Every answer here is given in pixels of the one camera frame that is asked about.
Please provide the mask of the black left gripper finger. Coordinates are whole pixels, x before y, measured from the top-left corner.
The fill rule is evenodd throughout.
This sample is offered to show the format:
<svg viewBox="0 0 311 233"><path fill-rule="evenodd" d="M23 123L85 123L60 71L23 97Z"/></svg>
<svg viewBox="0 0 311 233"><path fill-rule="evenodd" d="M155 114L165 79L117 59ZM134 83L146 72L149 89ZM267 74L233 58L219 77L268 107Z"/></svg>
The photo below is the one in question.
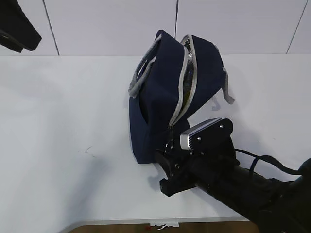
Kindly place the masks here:
<svg viewBox="0 0 311 233"><path fill-rule="evenodd" d="M0 44L18 53L21 53L23 50L23 45L3 30L0 31Z"/></svg>
<svg viewBox="0 0 311 233"><path fill-rule="evenodd" d="M42 39L16 0L0 2L0 30L8 33L27 50L36 50Z"/></svg>

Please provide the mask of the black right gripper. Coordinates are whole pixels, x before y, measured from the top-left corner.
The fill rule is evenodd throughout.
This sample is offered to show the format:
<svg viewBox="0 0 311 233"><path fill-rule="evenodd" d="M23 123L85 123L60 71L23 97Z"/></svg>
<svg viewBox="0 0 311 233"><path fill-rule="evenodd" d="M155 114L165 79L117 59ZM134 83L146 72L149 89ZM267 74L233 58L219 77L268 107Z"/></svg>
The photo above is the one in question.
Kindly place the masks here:
<svg viewBox="0 0 311 233"><path fill-rule="evenodd" d="M192 140L193 150L180 147L180 135L170 140L164 150L155 150L155 160L167 178L160 180L160 190L171 197L196 186L208 190L221 173L238 166L231 140L233 123L228 118L200 132L201 140Z"/></svg>

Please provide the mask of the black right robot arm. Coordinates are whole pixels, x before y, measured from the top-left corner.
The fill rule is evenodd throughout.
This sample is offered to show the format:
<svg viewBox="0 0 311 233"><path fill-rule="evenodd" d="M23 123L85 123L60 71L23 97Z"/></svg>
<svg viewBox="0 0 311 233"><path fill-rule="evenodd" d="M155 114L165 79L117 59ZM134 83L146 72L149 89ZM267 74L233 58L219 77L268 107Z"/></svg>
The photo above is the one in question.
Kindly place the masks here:
<svg viewBox="0 0 311 233"><path fill-rule="evenodd" d="M236 157L227 118L201 122L180 134L180 147L169 141L155 151L166 178L160 190L170 197L198 187L257 225L262 233L311 230L311 162L285 167L269 155L254 155L250 168Z"/></svg>

